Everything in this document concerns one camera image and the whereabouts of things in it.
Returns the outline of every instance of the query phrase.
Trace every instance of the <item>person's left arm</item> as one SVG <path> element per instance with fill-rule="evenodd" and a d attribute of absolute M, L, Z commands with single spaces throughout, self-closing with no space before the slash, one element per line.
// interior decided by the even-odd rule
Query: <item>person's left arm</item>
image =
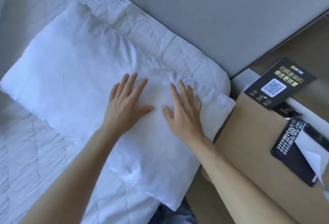
<path fill-rule="evenodd" d="M 32 206 L 20 224 L 78 224 L 81 222 L 97 179 L 119 137 L 130 130 L 153 106 L 137 108 L 146 86 L 144 79 L 134 90 L 137 77 L 126 74 L 110 94 L 104 121 L 80 154 Z"/>

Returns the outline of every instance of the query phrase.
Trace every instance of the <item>gray headboard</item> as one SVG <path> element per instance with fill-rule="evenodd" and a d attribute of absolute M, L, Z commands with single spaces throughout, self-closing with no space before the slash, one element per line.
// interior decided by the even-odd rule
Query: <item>gray headboard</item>
<path fill-rule="evenodd" d="M 329 0 L 131 0 L 230 77 L 329 9 Z"/>

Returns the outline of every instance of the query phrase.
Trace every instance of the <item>qr code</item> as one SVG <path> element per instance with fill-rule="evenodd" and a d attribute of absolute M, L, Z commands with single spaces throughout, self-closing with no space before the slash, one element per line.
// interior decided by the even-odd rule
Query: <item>qr code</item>
<path fill-rule="evenodd" d="M 274 97 L 283 91 L 286 87 L 287 86 L 274 78 L 269 81 L 269 83 L 266 84 L 263 88 L 261 88 L 261 91 L 265 92 L 270 97 Z"/>

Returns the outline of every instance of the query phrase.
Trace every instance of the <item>forearm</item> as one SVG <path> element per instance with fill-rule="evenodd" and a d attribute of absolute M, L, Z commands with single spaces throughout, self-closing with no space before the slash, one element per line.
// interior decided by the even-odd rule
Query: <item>forearm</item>
<path fill-rule="evenodd" d="M 80 223 L 116 137 L 95 132 L 80 154 L 32 206 L 21 224 Z"/>
<path fill-rule="evenodd" d="M 257 185 L 223 157 L 207 138 L 191 145 L 236 224 L 295 224 Z"/>

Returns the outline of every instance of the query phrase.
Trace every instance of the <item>bed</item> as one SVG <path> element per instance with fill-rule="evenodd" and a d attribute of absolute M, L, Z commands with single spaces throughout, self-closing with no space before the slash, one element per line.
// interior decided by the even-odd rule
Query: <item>bed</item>
<path fill-rule="evenodd" d="M 71 1 L 88 5 L 118 33 L 166 66 L 228 95 L 224 70 L 129 0 L 7 0 L 0 21 L 0 76 Z M 0 222 L 17 223 L 80 148 L 0 94 Z M 160 202 L 104 168 L 83 223 L 147 223 Z"/>

